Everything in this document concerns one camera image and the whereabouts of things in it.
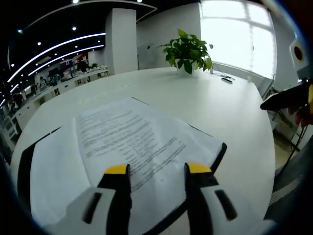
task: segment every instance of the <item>ceiling light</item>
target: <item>ceiling light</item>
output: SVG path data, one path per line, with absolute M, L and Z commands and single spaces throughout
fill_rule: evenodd
M 63 43 L 60 43 L 58 45 L 55 45 L 43 52 L 41 52 L 40 54 L 36 55 L 34 58 L 30 59 L 29 61 L 27 61 L 24 65 L 22 65 L 10 78 L 9 80 L 7 80 L 7 82 L 10 82 L 15 76 L 16 74 L 18 74 L 23 68 L 25 68 L 27 65 L 29 65 L 31 62 L 33 62 L 34 60 L 36 60 L 38 57 L 42 56 L 43 54 L 57 48 L 57 47 L 60 47 L 60 46 L 63 46 L 67 43 L 71 43 L 71 42 L 74 42 L 74 41 L 77 41 L 77 40 L 81 40 L 81 39 L 84 39 L 84 38 L 90 38 L 90 37 L 96 37 L 96 36 L 102 36 L 102 35 L 106 35 L 105 33 L 96 33 L 96 34 L 91 34 L 91 35 L 87 35 L 87 36 L 83 36 L 83 37 L 79 37 L 79 38 L 74 38 L 74 39 L 71 39 L 71 40 L 68 40 L 66 42 L 63 42 Z
M 10 93 L 12 93 L 19 85 L 16 84 L 15 87 L 12 88 L 12 90 L 10 90 Z
M 34 72 L 40 70 L 40 69 L 43 68 L 44 66 L 46 66 L 46 65 L 48 65 L 48 64 L 51 64 L 51 63 L 53 63 L 54 61 L 57 61 L 57 60 L 59 60 L 59 59 L 61 59 L 61 58 L 63 58 L 63 57 L 67 57 L 67 56 L 69 56 L 69 55 L 75 54 L 75 53 L 77 53 L 77 52 L 81 52 L 81 51 L 83 51 L 83 50 L 90 50 L 90 49 L 98 48 L 98 47 L 104 47 L 104 45 L 99 45 L 99 46 L 94 46 L 94 47 L 88 47 L 88 48 L 85 48 L 85 49 L 80 49 L 80 50 L 77 50 L 77 51 L 68 53 L 68 54 L 66 54 L 66 55 L 62 55 L 62 56 L 60 56 L 60 57 L 58 57 L 58 58 L 55 58 L 54 60 L 51 60 L 51 61 L 45 63 L 44 65 L 41 65 L 39 68 L 37 68 L 37 69 L 35 69 L 33 72 L 31 72 L 28 76 L 30 76 L 30 75 L 32 75 Z
M 3 95 L 3 97 L 4 97 L 4 95 Z M 0 104 L 0 106 L 2 106 L 2 104 L 5 102 L 5 99 L 1 102 L 1 104 Z

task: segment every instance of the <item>white table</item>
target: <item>white table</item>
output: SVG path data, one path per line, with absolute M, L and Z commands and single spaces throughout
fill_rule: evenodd
M 141 70 L 100 79 L 72 89 L 44 103 L 17 142 L 11 175 L 17 185 L 21 153 L 32 143 L 84 110 L 134 96 L 163 109 L 227 144 L 215 176 L 238 190 L 264 217 L 272 193 L 275 151 L 270 121 L 260 109 L 262 99 L 253 83 L 234 77 L 233 84 L 216 75 L 196 71 L 181 78 L 175 68 Z M 188 234 L 186 213 L 163 234 Z

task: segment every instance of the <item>window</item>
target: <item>window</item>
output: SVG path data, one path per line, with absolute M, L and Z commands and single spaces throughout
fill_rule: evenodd
M 276 45 L 268 11 L 243 0 L 203 0 L 201 5 L 201 39 L 214 45 L 212 60 L 272 78 Z

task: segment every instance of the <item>person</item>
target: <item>person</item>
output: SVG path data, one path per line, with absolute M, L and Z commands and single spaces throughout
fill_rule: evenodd
M 23 96 L 20 94 L 20 93 L 17 93 L 16 95 L 14 95 L 14 100 L 15 100 L 15 103 L 17 104 L 17 106 L 19 107 L 19 109 L 21 108 L 22 106 L 22 103 L 24 101 L 23 99 Z
M 81 72 L 87 72 L 87 69 L 90 69 L 90 66 L 87 65 L 87 63 L 82 59 L 79 59 L 77 70 L 80 70 Z
M 41 76 L 40 77 L 40 91 L 42 92 L 46 88 L 47 88 L 46 80 Z

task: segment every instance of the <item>floor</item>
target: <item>floor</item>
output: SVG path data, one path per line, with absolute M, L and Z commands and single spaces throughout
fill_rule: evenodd
M 275 133 L 274 133 L 274 143 L 276 158 L 275 169 L 278 169 L 286 163 L 289 155 L 291 154 L 291 146 L 285 139 L 281 138 L 279 135 L 276 135 Z

